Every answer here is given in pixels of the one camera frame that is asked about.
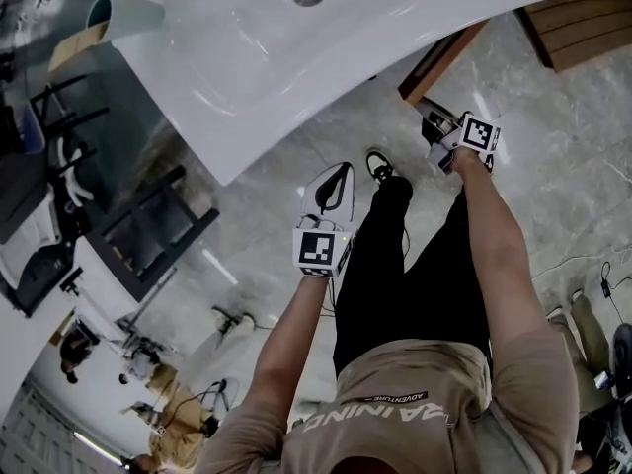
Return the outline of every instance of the cardboard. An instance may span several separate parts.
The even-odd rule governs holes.
[[[59,65],[65,63],[81,51],[101,43],[101,39],[108,29],[108,24],[109,22],[105,21],[94,27],[82,30],[68,39],[62,40],[55,48],[55,51],[52,52],[48,72],[52,72],[59,67]]]

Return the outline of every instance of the marble floor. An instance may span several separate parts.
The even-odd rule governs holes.
[[[425,160],[421,117],[395,89],[419,57],[352,90],[227,188],[189,151],[181,153],[192,191],[203,201],[212,198],[221,215],[179,261],[140,328],[185,355],[212,332],[212,305],[248,311],[262,327],[272,327],[300,279],[291,263],[300,187],[326,166],[351,161],[360,222],[376,188],[363,164],[372,146],[386,150],[415,187],[406,218],[406,264],[412,265],[460,189],[456,177],[444,177]],[[524,232],[543,307],[565,304],[581,286],[610,335],[618,318],[600,294],[601,265],[611,261],[612,282],[632,272],[632,250],[621,251],[632,243],[632,47],[555,74],[538,62],[514,14],[506,14],[486,25],[429,96],[454,113],[471,110],[500,125],[494,181]],[[632,321],[629,281],[613,298],[623,319]],[[231,369],[241,395],[268,333],[258,330]],[[333,397],[335,340],[332,318],[323,317],[299,400]]]

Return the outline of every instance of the white sink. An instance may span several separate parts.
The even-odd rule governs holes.
[[[152,0],[160,30],[117,47],[223,185],[401,58],[538,0]]]

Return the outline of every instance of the white cup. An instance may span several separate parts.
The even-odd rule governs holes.
[[[141,34],[162,25],[165,9],[147,0],[97,0],[92,4],[86,28],[108,22],[100,43]]]

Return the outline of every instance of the black pants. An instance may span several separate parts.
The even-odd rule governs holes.
[[[468,343],[489,354],[489,328],[470,251],[465,192],[404,273],[408,180],[391,177],[373,196],[336,303],[336,374],[367,351],[401,339]]]

